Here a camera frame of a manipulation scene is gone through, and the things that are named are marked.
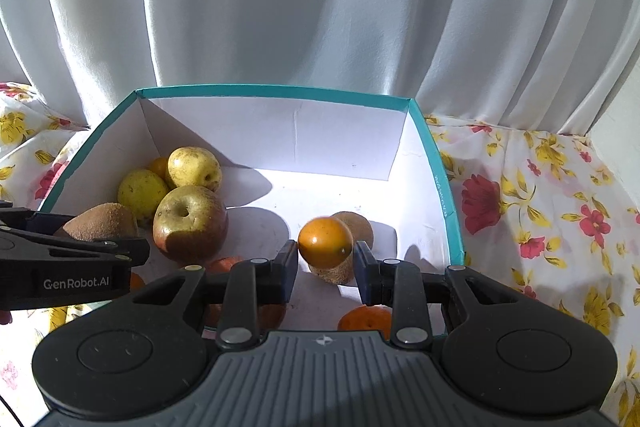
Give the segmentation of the brown kiwi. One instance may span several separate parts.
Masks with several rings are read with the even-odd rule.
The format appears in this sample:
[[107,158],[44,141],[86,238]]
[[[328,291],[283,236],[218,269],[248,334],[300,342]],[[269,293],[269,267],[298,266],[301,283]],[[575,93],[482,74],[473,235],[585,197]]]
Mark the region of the brown kiwi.
[[80,241],[130,239],[139,235],[137,220],[132,212],[118,202],[104,202],[76,216],[54,233]]
[[298,234],[298,248],[310,272],[334,285],[345,285],[354,277],[352,253],[357,242],[373,246],[371,223],[359,213],[339,211],[314,218]]

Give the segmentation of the mandarin orange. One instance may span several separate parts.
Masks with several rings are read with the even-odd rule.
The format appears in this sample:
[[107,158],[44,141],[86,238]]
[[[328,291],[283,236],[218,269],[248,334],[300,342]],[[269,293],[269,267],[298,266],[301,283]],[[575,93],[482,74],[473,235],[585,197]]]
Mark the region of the mandarin orange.
[[[235,265],[242,261],[243,258],[238,256],[223,257],[209,262],[209,264],[206,265],[206,271],[210,274],[229,273]],[[250,301],[244,296],[241,301],[238,299],[232,301],[231,310],[239,311],[241,303],[245,303],[247,308],[248,305],[252,305],[252,309],[256,315],[258,333],[260,335],[265,335],[270,329],[278,329],[285,318],[286,306],[283,303],[259,306],[257,299]],[[205,326],[208,329],[218,329],[220,317],[222,312],[224,312],[225,306],[224,303],[213,303],[208,306],[208,315],[205,319]]]
[[360,306],[343,315],[337,323],[337,329],[342,332],[375,331],[389,340],[392,311],[380,306]]

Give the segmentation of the green pear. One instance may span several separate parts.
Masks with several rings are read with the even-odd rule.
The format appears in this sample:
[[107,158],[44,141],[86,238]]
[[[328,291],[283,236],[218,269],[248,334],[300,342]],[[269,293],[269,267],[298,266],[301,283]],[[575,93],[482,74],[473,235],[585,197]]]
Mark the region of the green pear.
[[172,187],[194,185],[217,192],[222,170],[216,156],[203,147],[182,146],[168,157],[167,183]]
[[165,181],[148,169],[131,170],[122,178],[117,202],[128,208],[142,225],[150,223],[158,205],[168,193]]

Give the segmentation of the red apple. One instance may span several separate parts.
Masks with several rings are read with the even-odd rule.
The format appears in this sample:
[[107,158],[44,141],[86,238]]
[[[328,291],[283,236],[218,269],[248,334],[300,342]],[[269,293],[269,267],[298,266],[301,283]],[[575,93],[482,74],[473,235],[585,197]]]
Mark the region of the red apple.
[[180,265],[206,265],[224,246],[228,211],[208,188],[174,188],[160,202],[153,220],[153,241],[169,260]]

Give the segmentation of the small orange fruit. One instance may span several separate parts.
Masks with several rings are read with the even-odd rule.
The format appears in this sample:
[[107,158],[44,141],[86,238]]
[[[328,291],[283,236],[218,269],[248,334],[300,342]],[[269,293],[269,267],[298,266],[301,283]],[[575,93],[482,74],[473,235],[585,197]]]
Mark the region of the small orange fruit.
[[354,239],[344,223],[334,217],[314,218],[297,237],[299,254],[314,269],[333,269],[352,253]]
[[168,180],[168,158],[167,157],[157,157],[153,159],[149,165],[146,166],[146,169],[154,172],[162,178],[164,181]]

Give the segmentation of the teal cardboard box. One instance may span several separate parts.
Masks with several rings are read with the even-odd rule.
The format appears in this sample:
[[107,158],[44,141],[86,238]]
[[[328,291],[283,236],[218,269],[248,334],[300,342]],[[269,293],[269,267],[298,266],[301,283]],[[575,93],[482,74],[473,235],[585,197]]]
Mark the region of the teal cardboard box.
[[314,218],[352,211],[373,254],[439,272],[463,259],[437,146],[410,98],[292,86],[199,84],[130,94],[56,175],[44,211],[77,215],[180,146],[210,150],[229,216],[224,257],[273,258]]

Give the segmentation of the floral bed sheet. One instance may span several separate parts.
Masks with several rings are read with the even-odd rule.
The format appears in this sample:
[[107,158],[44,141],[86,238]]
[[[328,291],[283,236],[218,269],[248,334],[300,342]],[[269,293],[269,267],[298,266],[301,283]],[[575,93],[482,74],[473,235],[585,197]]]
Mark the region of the floral bed sheet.
[[[603,410],[637,425],[638,204],[584,138],[422,116],[454,198],[460,263],[608,337],[618,369]],[[3,83],[2,197],[41,209],[94,128],[56,113],[26,84]]]

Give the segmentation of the white curtain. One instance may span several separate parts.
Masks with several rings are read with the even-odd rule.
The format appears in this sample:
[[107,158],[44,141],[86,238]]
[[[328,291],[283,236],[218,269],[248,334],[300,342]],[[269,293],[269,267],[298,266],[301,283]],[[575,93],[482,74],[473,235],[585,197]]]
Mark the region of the white curtain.
[[582,133],[639,44],[639,0],[1,0],[1,76],[93,126],[139,88],[297,84]]

